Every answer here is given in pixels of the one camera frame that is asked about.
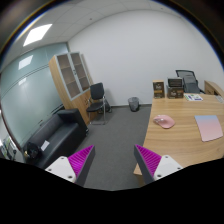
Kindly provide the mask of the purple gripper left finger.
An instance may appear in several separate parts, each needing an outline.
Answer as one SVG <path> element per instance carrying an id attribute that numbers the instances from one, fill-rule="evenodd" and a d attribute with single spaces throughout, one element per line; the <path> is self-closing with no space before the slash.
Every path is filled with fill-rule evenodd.
<path id="1" fill-rule="evenodd" d="M 84 186 L 95 156 L 95 146 L 90 145 L 69 157 L 60 156 L 46 171 L 65 180 Z"/>

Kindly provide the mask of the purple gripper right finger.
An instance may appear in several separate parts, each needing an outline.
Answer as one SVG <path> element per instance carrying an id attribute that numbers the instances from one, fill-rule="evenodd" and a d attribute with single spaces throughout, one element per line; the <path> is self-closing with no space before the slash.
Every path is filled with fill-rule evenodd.
<path id="1" fill-rule="evenodd" d="M 182 166 L 171 156 L 161 156 L 140 145 L 134 146 L 134 156 L 146 184 L 182 169 Z"/>

